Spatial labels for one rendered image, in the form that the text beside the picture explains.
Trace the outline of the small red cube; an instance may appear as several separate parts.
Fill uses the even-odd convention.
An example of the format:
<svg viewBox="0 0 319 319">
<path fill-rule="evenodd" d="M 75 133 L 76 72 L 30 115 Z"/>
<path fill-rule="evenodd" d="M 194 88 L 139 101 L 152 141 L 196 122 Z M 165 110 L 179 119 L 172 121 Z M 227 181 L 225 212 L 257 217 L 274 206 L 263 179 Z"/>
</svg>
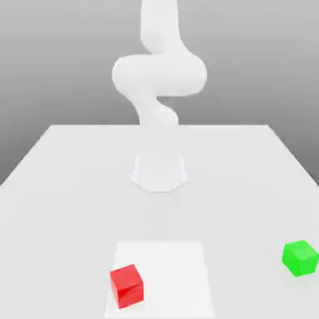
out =
<svg viewBox="0 0 319 319">
<path fill-rule="evenodd" d="M 110 285 L 119 310 L 144 300 L 144 282 L 135 264 L 111 270 Z"/>
</svg>

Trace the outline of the small green cube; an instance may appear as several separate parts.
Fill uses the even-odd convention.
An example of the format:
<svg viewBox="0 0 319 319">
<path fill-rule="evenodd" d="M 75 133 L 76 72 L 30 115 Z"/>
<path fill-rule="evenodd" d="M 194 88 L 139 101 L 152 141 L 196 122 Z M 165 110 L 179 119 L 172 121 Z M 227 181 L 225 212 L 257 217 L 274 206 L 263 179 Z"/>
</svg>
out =
<svg viewBox="0 0 319 319">
<path fill-rule="evenodd" d="M 316 271 L 319 253 L 305 240 L 285 244 L 282 263 L 295 277 L 312 274 Z"/>
</svg>

